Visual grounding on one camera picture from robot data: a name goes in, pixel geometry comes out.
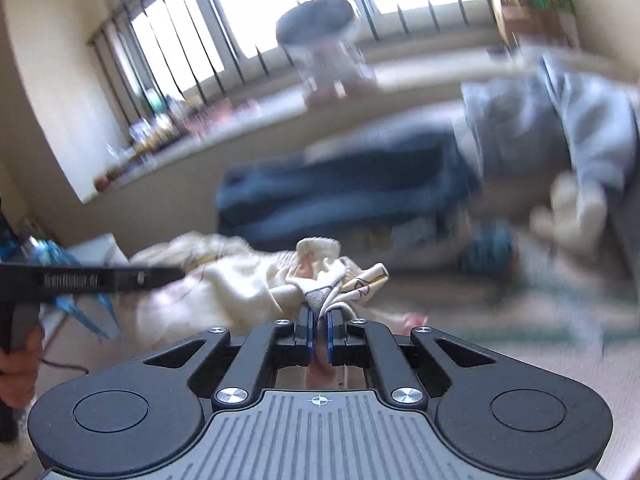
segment silver screw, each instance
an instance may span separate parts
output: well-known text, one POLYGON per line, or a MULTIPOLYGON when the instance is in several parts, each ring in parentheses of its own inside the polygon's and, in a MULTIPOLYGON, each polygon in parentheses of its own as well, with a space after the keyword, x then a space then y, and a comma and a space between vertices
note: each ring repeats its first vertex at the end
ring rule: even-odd
POLYGON ((242 388, 223 388, 216 393, 216 399, 225 404, 237 404, 245 400, 249 394, 242 388))
POLYGON ((396 402, 402 402, 403 404, 413 404, 422 400, 422 392, 415 388, 398 388, 393 390, 391 397, 396 402))

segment metal railing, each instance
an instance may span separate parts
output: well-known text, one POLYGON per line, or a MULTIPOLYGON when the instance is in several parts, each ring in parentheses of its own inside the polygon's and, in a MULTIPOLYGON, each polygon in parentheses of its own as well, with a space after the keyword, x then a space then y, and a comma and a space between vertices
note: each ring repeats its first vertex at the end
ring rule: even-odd
MULTIPOLYGON (((149 118, 153 114, 154 107, 146 92, 148 89, 155 89, 159 99, 165 106, 167 105, 166 95, 164 91, 161 90, 161 85, 153 70, 151 70, 143 47, 132 27, 133 19, 136 16, 143 14, 149 19, 147 9, 149 5, 157 1, 158 0, 124 0, 123 3, 111 13, 108 19, 100 24, 99 28, 88 41, 88 44, 94 49, 98 65, 105 76, 108 89, 113 93, 114 102, 118 111, 122 114, 122 117, 128 125, 132 125, 140 119, 149 118)), ((185 97, 186 94, 191 95, 197 92, 201 101, 207 103, 228 95, 228 92, 232 88, 254 83, 260 81, 260 79, 281 75, 293 70, 295 67, 294 60, 289 53, 283 52, 279 48, 277 50, 279 50, 280 55, 276 56, 272 54, 271 51, 268 53, 262 52, 256 46, 255 56, 252 58, 245 57, 234 41, 232 31, 226 23, 223 9, 220 7, 218 1, 206 0, 210 7, 207 9, 207 12, 209 12, 217 22, 217 35, 214 41, 215 47, 218 52, 222 51, 221 57, 224 55, 227 61, 223 71, 217 70, 215 66, 216 63, 211 59, 205 47, 204 38, 196 26, 187 0, 182 0, 189 15, 191 27, 196 31, 199 48, 205 54, 207 64, 212 71, 212 77, 207 78, 207 80, 200 80, 196 76, 193 61, 190 60, 186 46, 180 38, 180 33, 178 32, 177 25, 174 22, 172 12, 169 10, 166 0, 159 1, 162 2, 167 9, 167 15, 169 16, 173 33, 177 37, 180 45, 181 56, 186 60, 188 69, 194 79, 193 87, 185 91, 180 89, 176 74, 174 70, 172 70, 170 60, 168 59, 169 53, 162 48, 162 42, 158 37, 158 33, 151 25, 151 32, 155 44, 161 53, 163 64, 171 76, 172 83, 182 97, 185 97)), ((487 25, 486 20, 481 20, 481 23, 475 23, 474 19, 469 16, 469 2, 457 0, 457 3, 448 6, 435 6, 429 0, 428 6, 420 9, 422 14, 421 20, 419 21, 421 23, 424 23, 424 17, 428 16, 429 21, 426 26, 419 25, 415 27, 411 23, 411 20, 408 19, 408 13, 415 14, 416 9, 406 10, 398 5, 397 12, 395 13, 398 31, 383 34, 376 24, 376 9, 372 5, 371 0, 355 0, 355 3, 364 16, 363 23, 368 26, 367 33, 363 34, 361 38, 364 43, 367 43, 367 39, 377 43, 394 37, 397 39, 399 37, 409 38, 439 35, 452 30, 471 28, 476 25, 485 27, 487 25), (445 23, 438 17, 438 12, 442 11, 444 7, 447 7, 446 14, 448 15, 445 23), (453 14, 458 15, 457 20, 452 19, 453 14)), ((484 0, 482 3, 486 5, 487 13, 491 15, 488 0, 484 0)), ((472 2, 472 4, 477 7, 478 2, 472 2)), ((385 18, 388 22, 390 19, 389 14, 386 14, 385 18)))

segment person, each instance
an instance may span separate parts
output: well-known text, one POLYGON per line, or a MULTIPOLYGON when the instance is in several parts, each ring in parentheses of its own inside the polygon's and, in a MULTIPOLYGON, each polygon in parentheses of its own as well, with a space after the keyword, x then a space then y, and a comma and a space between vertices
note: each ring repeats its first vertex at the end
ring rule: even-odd
POLYGON ((0 350, 0 399, 11 408, 24 408, 35 394, 42 359, 44 330, 38 324, 27 336, 24 350, 6 354, 0 350))

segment white fabric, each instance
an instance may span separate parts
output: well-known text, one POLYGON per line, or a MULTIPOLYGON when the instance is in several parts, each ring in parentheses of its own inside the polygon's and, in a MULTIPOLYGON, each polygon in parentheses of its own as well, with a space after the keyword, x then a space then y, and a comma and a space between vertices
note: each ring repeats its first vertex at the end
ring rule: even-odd
POLYGON ((133 265, 178 265, 190 271, 181 282, 145 296, 135 309, 134 336, 155 349, 224 326, 232 335, 279 318, 295 318, 305 294, 327 287, 320 314, 335 306, 349 316, 388 279, 378 264, 363 272, 340 244, 327 238, 301 240, 296 251, 261 253, 240 238, 189 233, 136 254, 133 265))

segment wire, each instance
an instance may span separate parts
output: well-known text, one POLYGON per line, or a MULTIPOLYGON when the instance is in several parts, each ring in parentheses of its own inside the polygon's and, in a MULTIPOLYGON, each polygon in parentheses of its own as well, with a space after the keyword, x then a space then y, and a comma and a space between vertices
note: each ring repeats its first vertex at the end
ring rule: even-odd
POLYGON ((40 361, 42 362, 42 364, 50 366, 51 368, 58 368, 60 370, 75 370, 77 372, 82 372, 84 375, 89 374, 89 369, 80 365, 63 365, 60 363, 49 361, 47 359, 41 359, 40 361))

